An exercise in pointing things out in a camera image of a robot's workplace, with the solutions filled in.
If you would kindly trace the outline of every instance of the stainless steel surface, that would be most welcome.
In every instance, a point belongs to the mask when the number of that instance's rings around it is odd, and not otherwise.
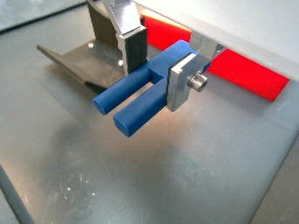
[[[297,135],[299,84],[269,103],[207,73],[201,94],[126,139],[34,48],[92,38],[85,7],[0,36],[0,164],[33,220],[248,223]]]
[[[140,19],[136,10],[136,4],[125,1],[116,6],[105,3],[106,14],[116,28],[117,35],[122,35],[140,27]]]
[[[4,193],[0,189],[0,223],[4,224],[20,224],[17,219],[14,218],[13,211],[6,204]]]
[[[84,3],[85,0],[0,0],[0,33]]]
[[[191,48],[200,52],[208,60],[213,59],[219,44],[212,39],[203,37],[196,31],[191,32]]]
[[[134,2],[299,81],[299,1]]]
[[[284,159],[251,224],[299,221],[299,137]]]
[[[146,30],[140,24],[136,4],[132,1],[104,1],[106,14],[116,29],[117,48],[122,53],[125,74],[145,63]]]
[[[188,100],[191,86],[191,77],[203,72],[203,68],[211,63],[211,60],[200,54],[189,53],[171,67],[167,80],[167,108],[175,111]]]
[[[193,74],[187,82],[188,87],[197,92],[200,92],[205,88],[207,84],[208,84],[208,78],[200,73]]]

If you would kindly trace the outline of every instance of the metal bracket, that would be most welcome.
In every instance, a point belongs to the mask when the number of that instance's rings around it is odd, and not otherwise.
[[[117,48],[122,53],[125,74],[146,62],[146,29],[140,24],[136,4],[129,0],[104,0],[116,29]]]
[[[191,88],[200,92],[208,83],[201,74],[211,66],[212,59],[220,54],[223,46],[197,32],[191,33],[191,48],[197,54],[188,54],[169,68],[167,82],[167,108],[175,111],[188,100]]]
[[[167,108],[175,111],[187,101],[191,88],[199,92],[207,85],[208,79],[201,75],[211,61],[200,54],[188,54],[169,68],[167,83]]]

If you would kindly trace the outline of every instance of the metal mount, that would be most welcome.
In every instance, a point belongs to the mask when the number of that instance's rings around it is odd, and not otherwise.
[[[141,32],[130,31],[118,37],[124,40],[122,47],[130,49],[124,56],[117,49],[118,35],[104,4],[101,2],[94,4],[92,0],[86,0],[86,3],[96,39],[64,54],[56,53],[41,45],[37,45],[37,49],[62,67],[78,83],[88,86],[96,93],[101,93],[125,76],[126,72],[144,64],[145,29]]]
[[[201,74],[211,66],[212,59],[221,53],[223,46],[199,33],[191,33],[191,53],[169,68],[167,81],[167,108],[175,111],[188,100],[191,88],[200,92],[208,83]]]
[[[136,4],[129,0],[104,0],[116,29],[117,48],[122,53],[125,74],[146,62],[146,29],[141,26]]]

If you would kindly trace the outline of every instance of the scratch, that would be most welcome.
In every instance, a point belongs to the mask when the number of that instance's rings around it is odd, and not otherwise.
[[[289,99],[283,103],[283,105],[276,109],[276,111],[288,103]]]
[[[28,213],[30,214],[30,208],[29,208],[29,202],[28,202],[28,198],[26,198],[26,195],[24,194],[24,202],[25,202],[25,205],[26,205],[26,210],[28,210]]]
[[[108,174],[108,176],[109,176],[109,178],[110,178],[110,182],[112,182],[112,184],[113,184],[113,187],[114,187],[114,189],[117,189],[116,182],[114,182],[114,180],[113,180],[110,171],[109,171],[109,169],[108,169],[106,160],[105,160],[104,158],[101,158],[101,160],[102,160],[102,162],[104,162],[104,166],[105,166],[105,168],[106,168],[106,174]]]

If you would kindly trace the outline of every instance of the gray metal table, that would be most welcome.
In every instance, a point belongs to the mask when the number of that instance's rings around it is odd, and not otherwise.
[[[208,74],[125,138],[34,49],[90,39],[85,7],[0,36],[0,164],[36,223],[249,223],[297,135],[299,84],[269,103]]]

